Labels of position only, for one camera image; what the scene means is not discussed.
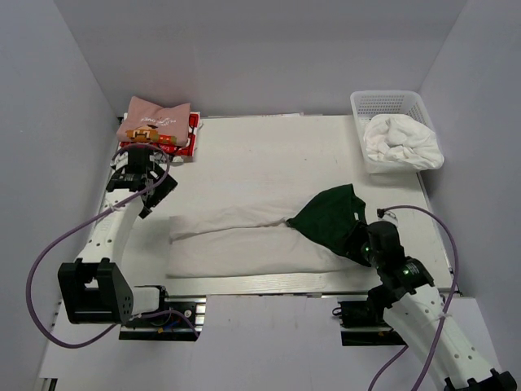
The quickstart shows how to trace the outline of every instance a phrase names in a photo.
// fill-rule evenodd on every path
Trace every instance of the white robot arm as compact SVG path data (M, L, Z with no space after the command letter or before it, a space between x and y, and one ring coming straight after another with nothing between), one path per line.
M454 319L444 313L444 302L431 275L419 260L405 255L397 228L390 222L379 221L369 224L366 231L362 252L382 281L368 293L366 319L370 323L383 320L392 327L421 362L427 361L432 341L440 332L429 366L429 374L439 390L516 390L511 374L498 373L476 351ZM340 304L343 324L349 327L355 313L350 311L350 302Z
M164 175L154 151L131 148L107 185L103 209L141 191ZM71 323L127 323L134 315L160 310L164 287L130 287L120 271L121 258L136 218L145 218L177 185L171 177L98 221L73 263L63 263L58 281Z

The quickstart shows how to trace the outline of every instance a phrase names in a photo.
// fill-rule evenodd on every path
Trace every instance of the white towel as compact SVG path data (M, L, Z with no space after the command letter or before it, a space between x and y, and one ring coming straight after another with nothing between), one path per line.
M444 162L436 134L405 114L374 116L364 142L372 160L402 162L415 169L438 169Z
M167 277L322 273L362 267L285 223L313 197L234 206L170 218Z

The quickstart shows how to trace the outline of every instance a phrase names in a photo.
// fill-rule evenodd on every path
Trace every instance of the black mount bracket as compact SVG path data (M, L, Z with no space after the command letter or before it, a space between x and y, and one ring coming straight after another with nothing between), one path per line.
M93 280L97 288L86 284ZM116 263L104 258L100 263L62 263L59 287L71 323L125 324L132 315L134 297Z
M111 176L107 184L107 192L115 189L129 189L130 191L141 191L152 183L158 181L163 175L164 170L159 163L155 162L155 152L148 148L130 148L126 152L128 162L123 167L117 169ZM166 197L175 187L177 182L170 176L156 188L141 196L143 209L139 214L140 218L145 218L151 213L161 200Z
M445 379L447 385L444 391L515 391L518 389L518 385L510 372L499 373L495 369L490 372L492 375L479 383L474 379L469 379L469 386L464 389L455 389L452 381L449 378Z

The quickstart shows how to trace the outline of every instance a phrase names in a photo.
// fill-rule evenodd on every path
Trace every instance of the folded garment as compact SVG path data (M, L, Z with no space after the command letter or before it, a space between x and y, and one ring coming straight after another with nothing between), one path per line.
M345 253L339 256L287 225L288 218L302 211L311 199L287 198L171 217L167 276L324 273L359 267L346 259ZM311 210L294 222L304 222Z
M176 161L177 163L181 161L193 161L195 150L197 149L197 138L199 137L199 130L202 127L203 123L201 121L201 113L191 112L188 126L188 143L184 147L177 147L175 145L160 143L151 143L151 145L162 149L164 153L169 155L170 161ZM123 141L120 143L120 146L125 147L129 144L132 143Z
M406 163L415 169L438 169L444 162L436 134L405 114L374 116L364 142L372 160Z
M188 143L190 104L162 108L132 97L126 119L117 130L121 142L158 143L185 147Z

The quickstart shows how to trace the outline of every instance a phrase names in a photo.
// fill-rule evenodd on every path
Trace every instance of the gray wall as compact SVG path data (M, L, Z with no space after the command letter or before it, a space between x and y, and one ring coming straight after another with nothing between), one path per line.
M466 0L55 0L116 113L137 94L204 115L349 111L418 90Z
M447 157L423 176L432 206L459 244L461 288L518 379L520 70L521 2L470 0L420 90Z
M25 307L38 253L99 206L116 118L51 0L7 0L0 11L0 388L33 389L45 338ZM50 325L56 272L84 235L44 260L33 294Z

